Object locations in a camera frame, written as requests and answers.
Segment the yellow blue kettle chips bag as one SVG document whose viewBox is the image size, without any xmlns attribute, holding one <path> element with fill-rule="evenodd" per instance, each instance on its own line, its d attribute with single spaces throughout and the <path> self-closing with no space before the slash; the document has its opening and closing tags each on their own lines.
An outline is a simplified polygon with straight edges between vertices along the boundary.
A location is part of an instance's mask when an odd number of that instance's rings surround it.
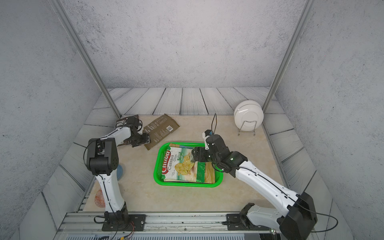
<svg viewBox="0 0 384 240">
<path fill-rule="evenodd" d="M 206 177 L 206 182 L 208 183 L 204 183 L 204 184 L 214 184 L 216 182 L 215 171 L 210 162 L 205 163 L 205 165 L 206 165 L 205 177 Z"/>
</svg>

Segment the dark brown snack bag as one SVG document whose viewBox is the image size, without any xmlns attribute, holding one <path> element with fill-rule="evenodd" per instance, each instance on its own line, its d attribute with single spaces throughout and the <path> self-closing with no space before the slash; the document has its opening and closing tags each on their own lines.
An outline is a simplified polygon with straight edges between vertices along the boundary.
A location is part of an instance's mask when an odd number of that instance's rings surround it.
<svg viewBox="0 0 384 240">
<path fill-rule="evenodd" d="M 139 123 L 140 120 L 138 115 L 123 117 L 122 119 L 117 120 L 115 128 L 135 127 L 137 129 L 139 127 Z"/>
</svg>

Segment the brown Lerna cassava bag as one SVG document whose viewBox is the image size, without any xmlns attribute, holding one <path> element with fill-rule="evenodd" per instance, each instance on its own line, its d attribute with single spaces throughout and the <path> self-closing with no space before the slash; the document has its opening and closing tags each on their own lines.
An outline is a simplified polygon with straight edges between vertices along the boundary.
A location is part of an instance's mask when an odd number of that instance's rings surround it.
<svg viewBox="0 0 384 240">
<path fill-rule="evenodd" d="M 147 133 L 150 137 L 150 142 L 145 144 L 146 149 L 152 149 L 179 127 L 180 125 L 167 114 L 158 117 L 143 129 L 143 134 Z"/>
</svg>

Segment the green Chuba cassava chips bag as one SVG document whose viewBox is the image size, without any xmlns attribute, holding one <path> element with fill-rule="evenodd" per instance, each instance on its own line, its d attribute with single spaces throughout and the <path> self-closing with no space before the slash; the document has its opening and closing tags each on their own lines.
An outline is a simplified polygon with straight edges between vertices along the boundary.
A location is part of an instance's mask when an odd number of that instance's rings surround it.
<svg viewBox="0 0 384 240">
<path fill-rule="evenodd" d="M 194 147 L 169 144 L 161 165 L 163 182 L 199 183 L 206 182 L 206 165 L 193 156 Z"/>
</svg>

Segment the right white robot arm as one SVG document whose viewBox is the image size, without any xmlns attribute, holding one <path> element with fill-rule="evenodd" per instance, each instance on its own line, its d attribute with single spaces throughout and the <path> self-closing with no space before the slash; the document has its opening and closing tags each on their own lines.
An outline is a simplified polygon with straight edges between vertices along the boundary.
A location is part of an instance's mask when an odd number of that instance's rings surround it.
<svg viewBox="0 0 384 240">
<path fill-rule="evenodd" d="M 314 200 L 309 194 L 298 194 L 283 187 L 260 171 L 246 156 L 230 151 L 221 136 L 206 133 L 203 137 L 205 145 L 192 150 L 194 162 L 212 163 L 219 171 L 251 186 L 275 207 L 273 211 L 249 203 L 237 219 L 225 222 L 228 227 L 279 229 L 288 240 L 309 237 L 318 221 Z"/>
</svg>

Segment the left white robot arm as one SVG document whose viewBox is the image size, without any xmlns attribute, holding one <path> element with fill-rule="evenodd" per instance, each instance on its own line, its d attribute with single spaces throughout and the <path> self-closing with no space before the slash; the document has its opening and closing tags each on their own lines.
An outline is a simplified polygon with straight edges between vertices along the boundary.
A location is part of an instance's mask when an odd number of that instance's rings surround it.
<svg viewBox="0 0 384 240">
<path fill-rule="evenodd" d="M 148 144 L 150 137 L 147 133 L 142 133 L 142 128 L 143 122 L 138 115 L 125 117 L 118 120 L 115 130 L 111 133 L 90 139 L 84 151 L 85 165 L 100 184 L 107 213 L 117 214 L 125 205 L 117 178 L 117 147 L 126 144 L 134 148 Z"/>
</svg>

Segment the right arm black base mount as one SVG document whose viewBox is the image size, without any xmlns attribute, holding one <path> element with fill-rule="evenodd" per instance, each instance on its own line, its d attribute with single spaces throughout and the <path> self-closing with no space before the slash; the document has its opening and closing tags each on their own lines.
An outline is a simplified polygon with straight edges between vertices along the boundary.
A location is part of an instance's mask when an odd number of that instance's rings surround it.
<svg viewBox="0 0 384 240">
<path fill-rule="evenodd" d="M 222 225 L 227 226 L 229 231 L 267 231 L 269 228 L 260 225 L 254 225 L 247 217 L 250 208 L 254 203 L 248 203 L 239 213 L 227 214 L 226 221 Z"/>
</svg>

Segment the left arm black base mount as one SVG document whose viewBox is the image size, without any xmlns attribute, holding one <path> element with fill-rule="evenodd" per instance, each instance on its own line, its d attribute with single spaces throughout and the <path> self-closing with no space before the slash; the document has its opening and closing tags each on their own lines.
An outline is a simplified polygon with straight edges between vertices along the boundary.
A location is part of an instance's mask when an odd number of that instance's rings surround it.
<svg viewBox="0 0 384 240">
<path fill-rule="evenodd" d="M 103 232 L 142 232 L 144 230 L 146 215 L 129 214 L 127 211 L 117 213 L 105 212 L 105 221 L 102 226 Z"/>
</svg>

